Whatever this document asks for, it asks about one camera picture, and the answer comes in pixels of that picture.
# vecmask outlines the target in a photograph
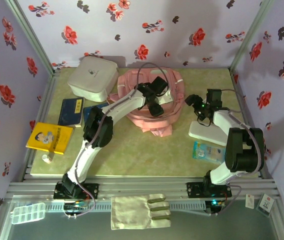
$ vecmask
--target book cover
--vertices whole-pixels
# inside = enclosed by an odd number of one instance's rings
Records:
[[[108,104],[107,102],[105,102],[105,103],[101,103],[101,104],[98,104],[98,105],[85,107],[85,108],[83,109],[84,124],[85,124],[86,121],[88,120],[89,114],[90,114],[91,109],[92,109],[93,107],[96,106],[96,107],[98,107],[99,109],[101,109],[101,108],[106,107],[106,106],[108,106],[108,105],[109,105],[109,104]]]
[[[63,99],[58,125],[81,127],[84,97]]]
[[[26,147],[63,155],[72,133],[72,127],[38,122],[26,143]]]

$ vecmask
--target white pill box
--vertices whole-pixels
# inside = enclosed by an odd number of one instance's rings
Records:
[[[69,77],[67,84],[74,95],[104,102],[119,77],[118,65],[103,58],[86,56]]]

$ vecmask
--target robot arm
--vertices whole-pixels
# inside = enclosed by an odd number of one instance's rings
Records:
[[[164,110],[160,104],[172,100],[167,98],[169,94],[168,83],[157,77],[152,83],[138,84],[137,89],[111,105],[102,109],[93,107],[83,129],[81,149],[71,169],[62,177],[62,183],[56,185],[55,193],[73,199],[85,197],[78,183],[85,181],[94,158],[111,141],[113,126],[128,113],[145,105],[153,117],[162,115]]]
[[[194,94],[185,100],[186,104],[194,108],[198,120],[203,121],[209,118],[211,123],[220,127],[227,135],[225,162],[206,174],[203,181],[204,188],[212,185],[226,185],[236,176],[253,173],[258,166],[258,170],[264,166],[262,130],[242,124],[228,108],[222,107],[221,94],[222,91],[219,89],[208,89],[206,102]],[[258,148],[250,135],[256,140]]]

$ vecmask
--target floral wallpaper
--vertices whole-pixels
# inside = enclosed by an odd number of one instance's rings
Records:
[[[19,23],[0,0],[0,205],[9,183],[17,181],[48,78]]]
[[[284,204],[284,1],[275,1],[234,73]]]
[[[119,67],[231,65],[261,0],[18,0],[52,66],[99,56]],[[255,59],[259,45],[252,54]]]

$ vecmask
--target white cloth glove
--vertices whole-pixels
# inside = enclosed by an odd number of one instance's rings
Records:
[[[111,229],[170,227],[170,204],[165,199],[161,193],[112,197]]]

